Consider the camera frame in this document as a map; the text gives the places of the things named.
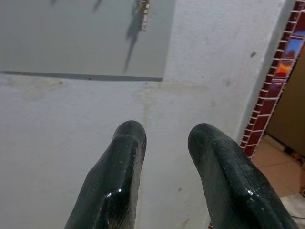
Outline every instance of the gray panel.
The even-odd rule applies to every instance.
[[[2,0],[0,70],[163,77],[175,0]]]

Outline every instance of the floor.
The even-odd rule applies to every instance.
[[[264,173],[279,197],[299,193],[301,165],[286,153],[262,140],[252,162]]]

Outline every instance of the white wall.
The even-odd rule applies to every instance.
[[[206,228],[188,134],[207,122],[240,137],[292,5],[284,2],[177,0],[163,82],[1,75],[1,228],[63,228],[87,172],[129,119],[148,138],[137,228],[188,219],[185,228]]]

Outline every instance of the decorative tile border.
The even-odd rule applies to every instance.
[[[305,0],[297,0],[240,144],[249,158],[262,138],[305,41]]]

